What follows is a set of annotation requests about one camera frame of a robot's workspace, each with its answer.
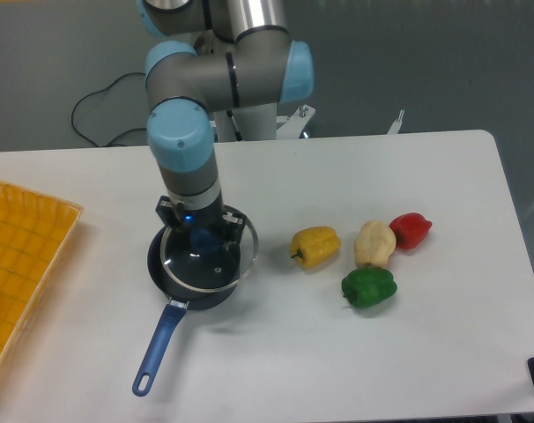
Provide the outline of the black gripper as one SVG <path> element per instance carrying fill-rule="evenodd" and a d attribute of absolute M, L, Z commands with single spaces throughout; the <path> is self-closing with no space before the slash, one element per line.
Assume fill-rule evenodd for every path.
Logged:
<path fill-rule="evenodd" d="M 237 211 L 225 210 L 222 196 L 217 196 L 210 204 L 201 209 L 190 209 L 184 202 L 171 202 L 161 196 L 155 211 L 163 227 L 179 232 L 182 224 L 202 228 L 219 228 L 220 245 L 223 249 L 239 246 L 246 226 L 246 216 Z"/>

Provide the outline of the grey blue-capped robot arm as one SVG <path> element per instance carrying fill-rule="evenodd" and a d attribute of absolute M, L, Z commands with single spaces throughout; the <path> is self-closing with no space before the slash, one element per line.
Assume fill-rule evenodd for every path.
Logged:
<path fill-rule="evenodd" d="M 225 226 L 209 115 L 306 99 L 307 43 L 290 39 L 281 1 L 139 1 L 164 41 L 145 59 L 148 145 L 173 205 L 167 226 L 220 235 Z"/>

